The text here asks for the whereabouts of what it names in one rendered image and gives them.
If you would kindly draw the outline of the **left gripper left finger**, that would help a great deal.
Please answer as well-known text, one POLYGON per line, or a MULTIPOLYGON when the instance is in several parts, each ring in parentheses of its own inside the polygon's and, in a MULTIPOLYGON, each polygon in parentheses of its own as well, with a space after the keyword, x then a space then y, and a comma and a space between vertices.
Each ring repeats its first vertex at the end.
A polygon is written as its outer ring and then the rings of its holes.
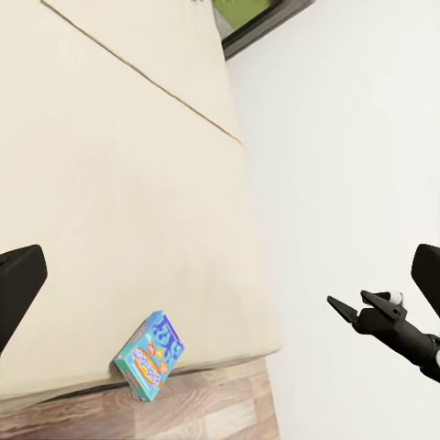
POLYGON ((0 354, 47 278, 39 244, 0 255, 0 354))

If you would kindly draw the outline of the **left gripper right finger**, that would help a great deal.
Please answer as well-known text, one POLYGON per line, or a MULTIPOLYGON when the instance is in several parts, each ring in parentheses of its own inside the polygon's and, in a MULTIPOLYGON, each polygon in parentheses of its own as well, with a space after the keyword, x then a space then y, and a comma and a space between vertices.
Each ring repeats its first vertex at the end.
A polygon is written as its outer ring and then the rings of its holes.
POLYGON ((440 318, 440 247, 419 244, 412 261, 411 276, 440 318))

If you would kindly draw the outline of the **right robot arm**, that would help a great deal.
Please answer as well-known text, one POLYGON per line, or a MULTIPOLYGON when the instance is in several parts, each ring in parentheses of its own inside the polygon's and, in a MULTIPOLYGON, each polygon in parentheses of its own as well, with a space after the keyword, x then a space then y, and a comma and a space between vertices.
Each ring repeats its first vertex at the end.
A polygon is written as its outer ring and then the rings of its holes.
POLYGON ((338 299, 326 301, 361 335, 373 335, 386 347, 408 359, 428 378, 440 382, 440 336, 423 334, 405 317, 403 293, 374 293, 361 290, 362 300, 370 305, 358 311, 338 299))

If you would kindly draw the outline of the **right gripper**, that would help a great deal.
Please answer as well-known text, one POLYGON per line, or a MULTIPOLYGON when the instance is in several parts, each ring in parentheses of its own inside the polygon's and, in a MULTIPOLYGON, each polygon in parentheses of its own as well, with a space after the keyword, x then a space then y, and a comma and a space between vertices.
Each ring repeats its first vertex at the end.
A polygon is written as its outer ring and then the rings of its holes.
POLYGON ((407 309, 367 291, 361 290, 360 296, 370 307, 363 308, 359 316, 357 310, 334 297, 328 296, 326 301, 356 332, 373 335, 386 347, 407 359, 405 354, 413 352, 413 348, 420 343, 418 328, 405 319, 407 309))

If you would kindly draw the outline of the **board game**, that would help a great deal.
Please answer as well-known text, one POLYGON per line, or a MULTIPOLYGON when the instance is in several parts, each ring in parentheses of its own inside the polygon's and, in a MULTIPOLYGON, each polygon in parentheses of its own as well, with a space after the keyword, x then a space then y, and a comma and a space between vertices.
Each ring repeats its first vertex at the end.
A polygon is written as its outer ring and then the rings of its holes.
POLYGON ((163 311, 155 311, 116 355, 114 363, 141 402, 152 402, 184 350, 163 311))

